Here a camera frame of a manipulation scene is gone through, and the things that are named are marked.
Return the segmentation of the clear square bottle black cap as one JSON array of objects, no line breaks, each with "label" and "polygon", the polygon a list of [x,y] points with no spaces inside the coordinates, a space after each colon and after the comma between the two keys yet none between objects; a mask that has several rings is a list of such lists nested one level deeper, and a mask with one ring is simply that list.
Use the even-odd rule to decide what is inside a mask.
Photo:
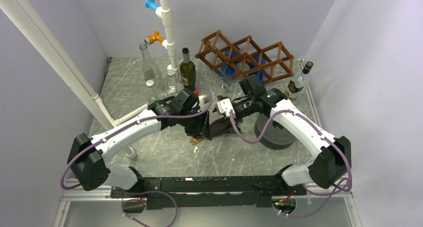
[{"label": "clear square bottle black cap", "polygon": [[310,84],[311,78],[309,76],[309,72],[313,68],[313,65],[314,63],[312,61],[306,62],[306,64],[303,65],[301,71],[295,73],[288,82],[284,94],[292,102],[296,101],[305,92],[306,88]]}]

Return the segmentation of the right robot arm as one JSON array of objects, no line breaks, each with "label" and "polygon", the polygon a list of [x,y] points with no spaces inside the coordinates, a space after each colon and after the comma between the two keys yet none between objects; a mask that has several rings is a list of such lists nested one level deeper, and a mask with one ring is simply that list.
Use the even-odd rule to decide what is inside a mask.
[{"label": "right robot arm", "polygon": [[336,186],[345,174],[348,175],[343,191],[352,187],[351,142],[345,136],[335,137],[295,107],[279,89],[266,90],[258,77],[250,76],[239,82],[247,96],[239,102],[226,97],[218,97],[216,112],[229,119],[236,134],[242,138],[236,127],[236,121],[254,113],[265,115],[268,120],[256,140],[244,139],[255,144],[262,139],[268,126],[278,123],[312,154],[313,160],[303,165],[291,165],[282,169],[275,180],[275,189],[282,195],[288,194],[294,186],[315,183],[323,189]]}]

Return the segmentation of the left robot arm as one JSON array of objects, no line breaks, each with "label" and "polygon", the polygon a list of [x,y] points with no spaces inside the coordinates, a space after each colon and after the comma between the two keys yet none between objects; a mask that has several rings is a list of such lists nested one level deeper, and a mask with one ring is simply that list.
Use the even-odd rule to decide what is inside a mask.
[{"label": "left robot arm", "polygon": [[123,168],[110,163],[123,148],[158,133],[168,127],[180,125],[187,136],[204,136],[211,140],[209,106],[201,108],[199,97],[183,89],[176,97],[167,97],[148,105],[147,109],[104,133],[87,137],[82,133],[73,140],[67,170],[71,170],[85,191],[101,185],[124,189],[131,197],[143,190],[143,177],[134,167]]}]

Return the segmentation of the green bottle grey cap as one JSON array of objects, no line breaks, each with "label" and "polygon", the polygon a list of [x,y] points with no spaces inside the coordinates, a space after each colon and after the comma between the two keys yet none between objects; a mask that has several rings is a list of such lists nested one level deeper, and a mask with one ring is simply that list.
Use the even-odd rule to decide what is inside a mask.
[{"label": "green bottle grey cap", "polygon": [[182,54],[183,60],[179,67],[182,84],[185,88],[195,91],[197,81],[196,66],[190,60],[189,49],[187,47],[182,49]]}]

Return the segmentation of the brown bottle gold foil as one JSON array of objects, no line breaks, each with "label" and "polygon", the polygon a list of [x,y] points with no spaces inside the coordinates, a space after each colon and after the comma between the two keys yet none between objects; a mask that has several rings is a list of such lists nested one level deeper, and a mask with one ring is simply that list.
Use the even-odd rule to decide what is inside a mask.
[{"label": "brown bottle gold foil", "polygon": [[235,133],[235,130],[232,127],[230,120],[228,118],[222,117],[222,118],[216,119],[210,124],[210,135],[211,135],[210,138],[207,138],[205,135],[191,137],[190,144],[194,146],[204,140],[211,141],[213,137],[219,137],[225,134],[234,134],[234,133]]}]

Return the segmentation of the clear bottle dark label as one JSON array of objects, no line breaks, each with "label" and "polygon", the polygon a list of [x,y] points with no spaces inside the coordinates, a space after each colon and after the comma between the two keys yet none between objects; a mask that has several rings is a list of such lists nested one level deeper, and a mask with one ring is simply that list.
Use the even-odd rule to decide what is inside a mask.
[{"label": "clear bottle dark label", "polygon": [[161,74],[161,70],[159,69],[156,62],[150,56],[148,51],[148,46],[145,43],[141,43],[139,45],[143,64],[142,64],[142,73],[146,81],[152,80],[154,84],[159,88],[162,89],[164,85],[164,80]]}]

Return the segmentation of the large clear bottle white stopper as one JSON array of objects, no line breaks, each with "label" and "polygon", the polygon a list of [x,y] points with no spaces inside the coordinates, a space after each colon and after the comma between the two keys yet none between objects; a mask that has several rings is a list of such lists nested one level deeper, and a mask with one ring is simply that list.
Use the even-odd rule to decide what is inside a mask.
[{"label": "large clear bottle white stopper", "polygon": [[182,91],[184,86],[178,81],[176,72],[173,69],[168,70],[164,78],[164,92],[167,96],[176,96]]}]

